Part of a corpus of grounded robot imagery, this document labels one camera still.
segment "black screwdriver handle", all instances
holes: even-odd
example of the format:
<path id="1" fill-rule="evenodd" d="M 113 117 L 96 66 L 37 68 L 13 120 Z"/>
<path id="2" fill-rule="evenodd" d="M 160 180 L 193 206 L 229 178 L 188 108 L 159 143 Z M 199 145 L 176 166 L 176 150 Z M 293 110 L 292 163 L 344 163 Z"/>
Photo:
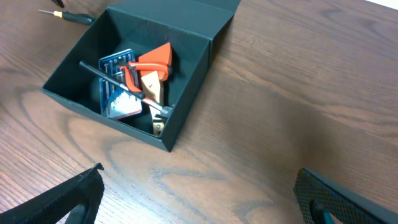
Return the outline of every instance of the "black screwdriver handle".
<path id="1" fill-rule="evenodd" d="M 90 26 L 95 20 L 93 16 L 87 14 L 74 14 L 70 12 L 62 12 L 62 19 L 88 26 Z"/>

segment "box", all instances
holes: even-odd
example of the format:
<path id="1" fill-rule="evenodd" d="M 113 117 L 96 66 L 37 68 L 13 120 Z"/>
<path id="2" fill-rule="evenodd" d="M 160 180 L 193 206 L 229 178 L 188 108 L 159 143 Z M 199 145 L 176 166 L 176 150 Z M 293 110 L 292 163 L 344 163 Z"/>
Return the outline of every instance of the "box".
<path id="1" fill-rule="evenodd" d="M 110 5 L 84 33 L 41 91 L 64 107 L 171 151 L 213 58 L 213 41 L 233 17 L 239 0 L 130 0 Z M 164 105 L 174 108 L 156 137 L 147 106 L 143 114 L 114 120 L 100 115 L 97 77 L 81 69 L 104 56 L 133 49 L 136 57 L 167 42 L 173 74 L 164 83 Z"/>

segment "brown table top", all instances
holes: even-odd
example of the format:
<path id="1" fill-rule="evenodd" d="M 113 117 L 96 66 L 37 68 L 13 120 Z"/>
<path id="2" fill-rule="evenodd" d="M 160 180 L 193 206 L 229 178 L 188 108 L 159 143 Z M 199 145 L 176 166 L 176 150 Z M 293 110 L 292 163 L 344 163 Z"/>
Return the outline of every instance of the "brown table top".
<path id="1" fill-rule="evenodd" d="M 98 15 L 110 1 L 65 1 Z M 98 223 L 300 223 L 309 167 L 398 212 L 398 11 L 242 0 L 172 153 L 39 91 L 87 26 L 0 7 L 0 212 L 101 162 Z"/>

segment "orange triangular object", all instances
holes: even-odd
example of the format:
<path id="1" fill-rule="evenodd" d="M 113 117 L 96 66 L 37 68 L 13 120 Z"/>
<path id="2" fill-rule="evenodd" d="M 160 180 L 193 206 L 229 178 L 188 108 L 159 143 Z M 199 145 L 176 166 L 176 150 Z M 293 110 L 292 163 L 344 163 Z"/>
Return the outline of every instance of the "orange triangular object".
<path id="1" fill-rule="evenodd" d="M 140 57 L 138 57 L 138 62 L 161 62 L 167 65 L 172 64 L 172 46 L 170 43 L 164 44 L 155 50 L 152 50 Z M 140 71 L 141 76 L 148 75 L 153 71 Z M 159 80 L 166 81 L 169 74 L 165 72 L 157 71 L 159 75 Z"/>

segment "box flap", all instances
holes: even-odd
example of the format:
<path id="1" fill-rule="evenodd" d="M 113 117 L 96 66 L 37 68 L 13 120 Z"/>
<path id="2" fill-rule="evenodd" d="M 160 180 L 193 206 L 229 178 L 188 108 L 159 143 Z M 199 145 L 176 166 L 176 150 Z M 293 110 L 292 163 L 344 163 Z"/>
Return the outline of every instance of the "box flap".
<path id="1" fill-rule="evenodd" d="M 240 0 L 127 0 L 108 9 L 196 33 L 213 40 L 233 17 Z"/>

